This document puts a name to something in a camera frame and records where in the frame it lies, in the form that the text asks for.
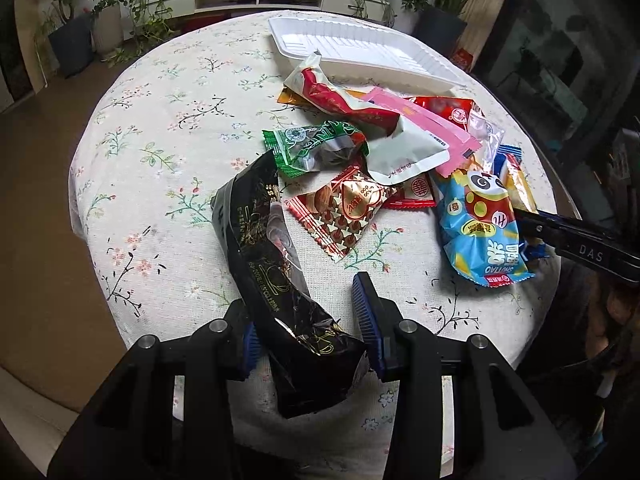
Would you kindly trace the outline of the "white red snack packet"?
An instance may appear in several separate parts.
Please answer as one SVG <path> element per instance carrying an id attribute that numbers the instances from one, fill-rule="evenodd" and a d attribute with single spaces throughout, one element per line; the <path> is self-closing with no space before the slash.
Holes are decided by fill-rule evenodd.
<path id="1" fill-rule="evenodd" d="M 449 144 L 409 118 L 355 98 L 329 81 L 313 53 L 284 81 L 288 90 L 318 110 L 360 127 L 366 136 L 368 173 L 379 184 L 398 185 L 450 159 Z"/>

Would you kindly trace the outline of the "white potted plant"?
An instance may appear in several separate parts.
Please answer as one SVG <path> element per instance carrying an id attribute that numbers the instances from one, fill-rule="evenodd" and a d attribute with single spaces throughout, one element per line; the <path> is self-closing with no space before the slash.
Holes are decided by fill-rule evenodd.
<path id="1" fill-rule="evenodd" d="M 113 66 L 140 58 L 176 36 L 167 0 L 99 0 L 91 10 L 94 48 Z"/>

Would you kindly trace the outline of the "blue panda snack bag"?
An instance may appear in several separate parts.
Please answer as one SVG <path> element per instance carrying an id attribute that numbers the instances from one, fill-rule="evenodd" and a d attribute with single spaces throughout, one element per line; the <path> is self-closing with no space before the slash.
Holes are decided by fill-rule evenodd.
<path id="1" fill-rule="evenodd" d="M 533 277 L 520 253 L 508 191 L 496 176 L 457 169 L 433 181 L 442 248 L 457 274 L 486 288 Z"/>

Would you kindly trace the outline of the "black gold snack packet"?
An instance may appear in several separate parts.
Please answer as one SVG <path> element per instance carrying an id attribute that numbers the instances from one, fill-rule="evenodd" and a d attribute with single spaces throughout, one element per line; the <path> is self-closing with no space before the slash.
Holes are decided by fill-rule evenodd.
<path id="1" fill-rule="evenodd" d="M 210 206 L 230 274 L 269 358 L 280 415 L 343 402 L 360 382 L 366 349 L 311 298 L 285 224 L 273 154 L 224 184 Z"/>

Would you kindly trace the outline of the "pink snack packet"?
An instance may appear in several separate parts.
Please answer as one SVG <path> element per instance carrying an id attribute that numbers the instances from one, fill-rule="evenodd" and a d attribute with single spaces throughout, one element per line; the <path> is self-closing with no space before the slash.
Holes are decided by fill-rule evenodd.
<path id="1" fill-rule="evenodd" d="M 408 99 L 381 88 L 374 88 L 363 99 L 405 116 L 410 122 L 446 142 L 449 159 L 435 168 L 442 177 L 449 177 L 480 149 L 480 141 L 471 133 Z"/>

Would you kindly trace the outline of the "red checkered nut packet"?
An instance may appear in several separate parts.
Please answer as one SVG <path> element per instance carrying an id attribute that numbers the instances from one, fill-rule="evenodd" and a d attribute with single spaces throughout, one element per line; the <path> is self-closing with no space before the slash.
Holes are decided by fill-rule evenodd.
<path id="1" fill-rule="evenodd" d="M 314 192 L 286 201 L 293 217 L 334 261 L 348 256 L 398 185 L 382 185 L 359 164 L 346 167 Z"/>

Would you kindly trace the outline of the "red box on floor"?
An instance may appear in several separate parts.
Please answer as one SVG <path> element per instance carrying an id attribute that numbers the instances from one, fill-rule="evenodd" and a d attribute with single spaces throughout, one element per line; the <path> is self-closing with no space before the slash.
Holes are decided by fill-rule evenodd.
<path id="1" fill-rule="evenodd" d="M 463 48 L 459 48 L 450 58 L 450 62 L 465 73 L 469 73 L 469 71 L 472 70 L 474 58 L 470 52 Z"/>

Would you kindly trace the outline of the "blue yellow cake packet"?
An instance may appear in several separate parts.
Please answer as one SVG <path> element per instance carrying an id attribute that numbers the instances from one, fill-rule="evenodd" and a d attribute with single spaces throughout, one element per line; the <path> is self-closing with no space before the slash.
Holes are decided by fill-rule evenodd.
<path id="1" fill-rule="evenodd" d="M 538 214 L 533 192 L 523 171 L 520 148 L 506 144 L 499 145 L 494 159 L 494 175 L 508 191 L 515 210 Z M 523 228 L 520 228 L 520 254 L 525 261 L 549 257 L 547 245 L 540 238 L 526 236 Z"/>

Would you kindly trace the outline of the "small red white packet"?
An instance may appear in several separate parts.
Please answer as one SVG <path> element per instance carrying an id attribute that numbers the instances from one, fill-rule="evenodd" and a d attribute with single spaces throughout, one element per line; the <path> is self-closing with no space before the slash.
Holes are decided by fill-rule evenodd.
<path id="1" fill-rule="evenodd" d="M 436 205 L 428 174 L 419 174 L 405 181 L 398 192 L 390 196 L 383 205 L 391 210 L 420 210 Z"/>

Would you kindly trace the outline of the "green white snack packet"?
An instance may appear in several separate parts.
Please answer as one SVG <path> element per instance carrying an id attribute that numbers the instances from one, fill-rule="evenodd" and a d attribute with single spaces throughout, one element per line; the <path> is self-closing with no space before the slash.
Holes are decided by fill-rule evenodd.
<path id="1" fill-rule="evenodd" d="M 291 179 L 344 166 L 369 151 L 364 133 L 350 122 L 339 120 L 264 130 L 262 140 L 266 150 L 273 152 L 282 174 Z"/>

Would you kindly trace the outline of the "left dark potted plant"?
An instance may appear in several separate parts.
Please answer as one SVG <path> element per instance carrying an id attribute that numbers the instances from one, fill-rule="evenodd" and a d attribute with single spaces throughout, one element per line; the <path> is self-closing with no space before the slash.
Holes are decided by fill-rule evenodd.
<path id="1" fill-rule="evenodd" d="M 92 61 L 90 18 L 76 10 L 76 0 L 52 0 L 60 24 L 48 39 L 65 78 L 81 73 Z"/>

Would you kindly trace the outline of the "white plastic tray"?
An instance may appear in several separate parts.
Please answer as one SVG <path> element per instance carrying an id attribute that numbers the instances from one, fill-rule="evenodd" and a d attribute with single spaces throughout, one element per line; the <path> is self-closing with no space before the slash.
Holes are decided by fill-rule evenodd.
<path id="1" fill-rule="evenodd" d="M 441 54 L 388 27 L 291 13 L 270 18 L 269 29 L 280 54 L 294 63 L 318 54 L 328 75 L 436 93 L 466 86 Z"/>

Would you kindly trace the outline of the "floral white tablecloth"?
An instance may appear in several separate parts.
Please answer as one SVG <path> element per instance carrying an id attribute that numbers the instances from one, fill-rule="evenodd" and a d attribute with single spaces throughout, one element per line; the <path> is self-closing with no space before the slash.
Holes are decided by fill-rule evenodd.
<path id="1" fill-rule="evenodd" d="M 96 278 L 126 347 L 145 334 L 174 339 L 221 318 L 239 298 L 214 228 L 210 200 L 265 151 L 262 130 L 323 122 L 314 108 L 277 102 L 293 63 L 280 55 L 270 18 L 348 18 L 294 11 L 232 18 L 166 42 L 134 62 L 105 92 L 70 166 L 70 218 L 88 245 Z M 535 200 L 555 212 L 552 188 L 532 142 L 510 114 L 446 58 L 471 98 L 523 150 Z M 380 210 L 355 252 L 333 261 L 288 214 L 286 225 L 311 296 L 356 335 L 352 276 L 367 271 L 378 293 L 434 333 L 465 340 L 480 332 L 513 367 L 540 330 L 559 283 L 560 262 L 506 287 L 477 287 L 451 269 L 431 211 Z M 246 382 L 229 387 L 235 437 L 292 458 L 306 478 L 381 479 L 398 383 L 374 373 L 335 408 L 284 419 L 264 356 Z"/>

